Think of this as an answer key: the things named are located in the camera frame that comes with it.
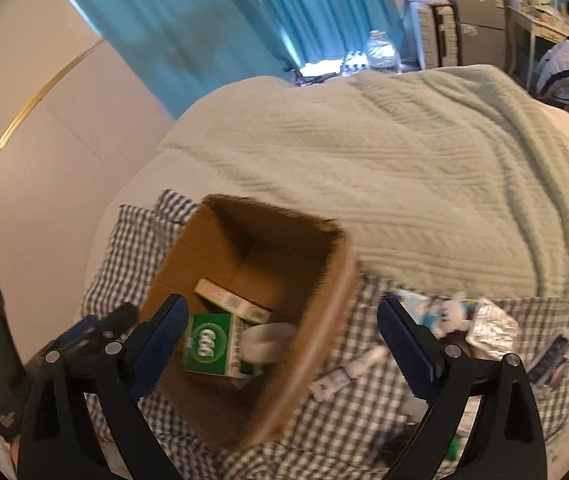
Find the open cardboard box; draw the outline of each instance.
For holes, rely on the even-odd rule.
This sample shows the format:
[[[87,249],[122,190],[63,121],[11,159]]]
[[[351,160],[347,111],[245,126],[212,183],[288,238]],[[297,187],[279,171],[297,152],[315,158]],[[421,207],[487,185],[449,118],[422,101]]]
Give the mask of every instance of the open cardboard box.
[[[159,388],[200,437],[239,449],[276,440],[343,329],[358,280],[357,259],[335,222],[250,198],[209,195],[193,214],[149,289],[141,320],[171,293],[191,314],[215,310],[194,293],[203,276],[298,326],[286,361],[242,389],[183,370],[178,343]]]

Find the knit blanket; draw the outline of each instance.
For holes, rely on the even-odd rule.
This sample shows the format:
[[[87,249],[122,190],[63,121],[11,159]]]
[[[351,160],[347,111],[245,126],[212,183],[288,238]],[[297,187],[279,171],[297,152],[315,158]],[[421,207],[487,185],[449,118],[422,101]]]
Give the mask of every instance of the knit blanket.
[[[338,219],[369,272],[433,294],[569,298],[569,152],[496,68],[253,78],[199,100],[161,148],[206,167],[208,192]]]

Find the teal curtain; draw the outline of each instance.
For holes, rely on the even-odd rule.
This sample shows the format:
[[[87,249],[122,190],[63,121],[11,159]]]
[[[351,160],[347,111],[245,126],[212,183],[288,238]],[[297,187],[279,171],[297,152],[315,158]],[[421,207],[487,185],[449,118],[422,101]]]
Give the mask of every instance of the teal curtain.
[[[200,97],[295,63],[257,0],[71,0],[177,118]]]
[[[392,0],[258,1],[301,64],[364,50],[375,29],[386,31],[396,45],[404,44],[404,27]]]

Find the green box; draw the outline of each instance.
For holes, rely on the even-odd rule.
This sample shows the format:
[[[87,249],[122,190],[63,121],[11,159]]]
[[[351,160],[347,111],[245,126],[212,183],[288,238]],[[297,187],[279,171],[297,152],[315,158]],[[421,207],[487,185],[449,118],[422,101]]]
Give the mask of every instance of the green box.
[[[240,358],[240,336],[251,325],[233,314],[194,314],[184,352],[184,369],[233,378],[251,377],[253,365]]]

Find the gingham sheet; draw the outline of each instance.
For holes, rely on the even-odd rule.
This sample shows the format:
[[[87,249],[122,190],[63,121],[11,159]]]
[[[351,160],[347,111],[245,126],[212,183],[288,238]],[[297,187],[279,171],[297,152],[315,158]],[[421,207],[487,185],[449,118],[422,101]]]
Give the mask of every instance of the gingham sheet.
[[[165,190],[153,210],[123,205],[103,264],[87,290],[81,314],[106,316],[124,301],[142,304],[168,250],[197,204]],[[379,298],[400,286],[391,279],[365,277],[350,307],[346,330],[324,365],[328,372],[378,344]],[[569,328],[569,300],[525,298],[495,300],[520,326],[515,351],[530,362],[557,330]],[[158,441],[186,479],[378,479],[387,467],[380,450],[402,432],[402,405],[410,392],[395,361],[373,367],[331,401],[309,396],[278,442],[241,453],[208,448],[173,410],[160,392],[140,401],[140,410]],[[88,405],[98,436],[110,440],[95,396]],[[569,420],[569,375],[557,392],[538,405],[546,439],[560,436]],[[455,463],[445,462],[438,476]]]

